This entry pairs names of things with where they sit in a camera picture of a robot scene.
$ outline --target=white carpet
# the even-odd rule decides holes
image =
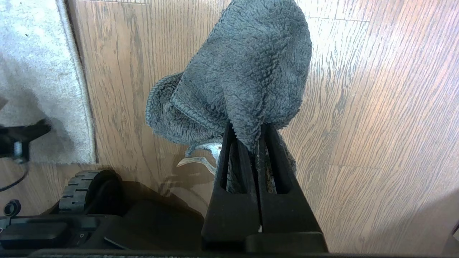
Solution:
[[[95,163],[90,103],[64,0],[0,0],[0,124],[46,118],[31,160]]]

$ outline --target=hardwood floor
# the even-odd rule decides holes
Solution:
[[[459,221],[459,2],[296,0],[313,41],[300,113],[282,130],[332,252],[440,254]],[[148,92],[182,71],[230,0],[69,1],[99,164],[33,164],[0,193],[38,214],[90,168],[205,214],[213,176],[176,168],[185,146],[151,133]],[[20,176],[0,160],[1,184]]]

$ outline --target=gray microfiber cloth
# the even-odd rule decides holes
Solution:
[[[95,163],[87,87],[65,0],[0,0],[0,124],[47,119],[30,158]]]
[[[298,113],[310,59],[308,24],[294,0],[233,0],[185,71],[152,88],[146,121],[190,145],[186,155],[221,142],[230,121],[254,153],[262,124],[280,129]]]

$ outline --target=black wheel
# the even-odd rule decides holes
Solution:
[[[84,214],[99,192],[99,188],[108,181],[119,181],[110,170],[80,171],[72,177],[64,188],[59,200],[60,213]]]

